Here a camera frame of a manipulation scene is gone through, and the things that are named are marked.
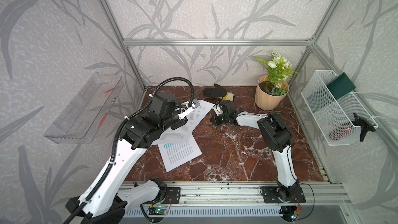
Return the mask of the plain printed paper document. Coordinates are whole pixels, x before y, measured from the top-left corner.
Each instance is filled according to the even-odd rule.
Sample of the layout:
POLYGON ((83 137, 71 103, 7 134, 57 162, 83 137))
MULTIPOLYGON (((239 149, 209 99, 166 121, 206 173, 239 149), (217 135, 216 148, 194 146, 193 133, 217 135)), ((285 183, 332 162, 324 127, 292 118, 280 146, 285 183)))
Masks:
POLYGON ((172 130, 171 128, 165 130, 165 132, 161 134, 160 138, 154 141, 151 146, 185 142, 188 136, 192 134, 197 125, 204 119, 204 117, 214 106, 214 103, 204 100, 198 101, 200 106, 187 116, 188 122, 184 126, 176 130, 172 130))

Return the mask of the highlighted printed paper document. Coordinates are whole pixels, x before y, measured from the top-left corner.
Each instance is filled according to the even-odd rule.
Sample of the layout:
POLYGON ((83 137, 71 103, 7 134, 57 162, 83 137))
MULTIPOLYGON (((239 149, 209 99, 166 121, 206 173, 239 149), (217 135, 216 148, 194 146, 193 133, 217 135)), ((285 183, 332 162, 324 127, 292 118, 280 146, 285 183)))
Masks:
POLYGON ((185 142, 162 144, 158 147, 166 172, 170 172, 202 155, 192 134, 188 136, 185 142))

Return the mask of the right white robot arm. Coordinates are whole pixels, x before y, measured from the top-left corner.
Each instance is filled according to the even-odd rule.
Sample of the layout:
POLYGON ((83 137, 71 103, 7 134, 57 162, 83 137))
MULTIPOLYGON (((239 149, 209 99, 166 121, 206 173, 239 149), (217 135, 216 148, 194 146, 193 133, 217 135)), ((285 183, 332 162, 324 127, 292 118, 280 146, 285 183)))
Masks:
POLYGON ((255 114, 237 111, 229 100, 214 105, 210 121, 219 126, 224 123, 260 130, 266 146, 272 151, 277 168, 278 197, 282 202, 294 199, 300 184, 294 171, 291 147, 292 132, 280 114, 255 114))

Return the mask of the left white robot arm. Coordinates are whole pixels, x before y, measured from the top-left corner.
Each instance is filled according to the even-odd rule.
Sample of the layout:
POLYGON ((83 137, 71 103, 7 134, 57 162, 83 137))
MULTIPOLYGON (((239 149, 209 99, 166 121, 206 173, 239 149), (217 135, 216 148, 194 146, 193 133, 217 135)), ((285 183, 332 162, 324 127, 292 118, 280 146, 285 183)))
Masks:
POLYGON ((188 122, 187 116, 199 103, 193 97, 180 103, 173 94, 154 93, 143 107, 145 116, 135 113, 124 119, 112 145, 111 156, 90 187, 66 203, 70 216, 82 217, 83 224, 117 224, 132 208, 148 203, 161 203, 167 196, 166 183, 157 178, 121 191, 120 186, 153 142, 168 129, 176 130, 188 122))

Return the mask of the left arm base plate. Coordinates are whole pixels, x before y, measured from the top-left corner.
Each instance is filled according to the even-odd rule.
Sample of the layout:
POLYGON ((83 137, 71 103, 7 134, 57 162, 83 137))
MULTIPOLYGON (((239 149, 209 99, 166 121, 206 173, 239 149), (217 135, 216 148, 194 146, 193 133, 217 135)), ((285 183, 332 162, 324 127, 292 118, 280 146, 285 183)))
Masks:
POLYGON ((144 204, 179 204, 180 196, 180 187, 167 187, 164 190, 160 190, 159 194, 154 200, 147 201, 144 204))

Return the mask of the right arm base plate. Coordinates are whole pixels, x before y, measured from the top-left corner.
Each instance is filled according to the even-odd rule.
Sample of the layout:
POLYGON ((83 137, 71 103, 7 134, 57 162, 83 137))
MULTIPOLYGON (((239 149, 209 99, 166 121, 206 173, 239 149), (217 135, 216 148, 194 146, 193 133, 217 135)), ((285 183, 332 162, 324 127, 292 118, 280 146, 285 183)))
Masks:
POLYGON ((306 203, 306 198, 301 187, 282 189, 279 187, 260 187, 260 194, 264 203, 306 203))

